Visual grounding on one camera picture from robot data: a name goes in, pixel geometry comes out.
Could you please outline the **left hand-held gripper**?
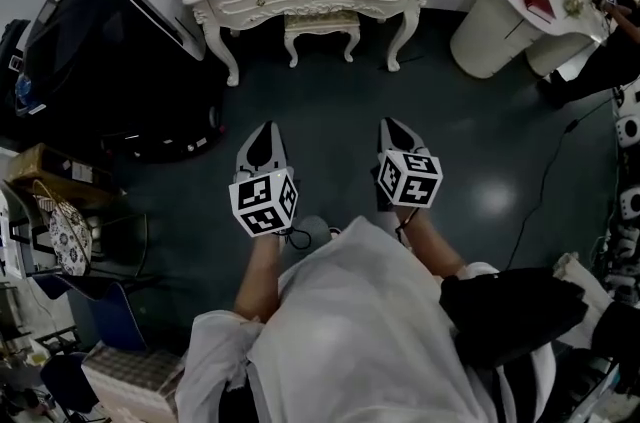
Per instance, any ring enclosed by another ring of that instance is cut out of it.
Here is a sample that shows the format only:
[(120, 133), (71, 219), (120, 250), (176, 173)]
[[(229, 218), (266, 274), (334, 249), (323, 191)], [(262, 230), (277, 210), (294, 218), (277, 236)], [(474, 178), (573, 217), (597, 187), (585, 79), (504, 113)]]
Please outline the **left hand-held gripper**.
[(229, 197), (234, 217), (253, 238), (291, 227), (298, 191), (285, 143), (274, 121), (260, 125), (238, 151)]

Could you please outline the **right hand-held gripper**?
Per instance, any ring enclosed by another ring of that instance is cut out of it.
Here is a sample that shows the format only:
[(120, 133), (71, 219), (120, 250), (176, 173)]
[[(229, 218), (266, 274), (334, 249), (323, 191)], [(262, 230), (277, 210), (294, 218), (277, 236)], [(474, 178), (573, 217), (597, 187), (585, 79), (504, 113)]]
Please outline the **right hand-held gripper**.
[(378, 128), (379, 166), (372, 171), (379, 211), (394, 206), (430, 208), (443, 181), (439, 158), (401, 121), (384, 117)]

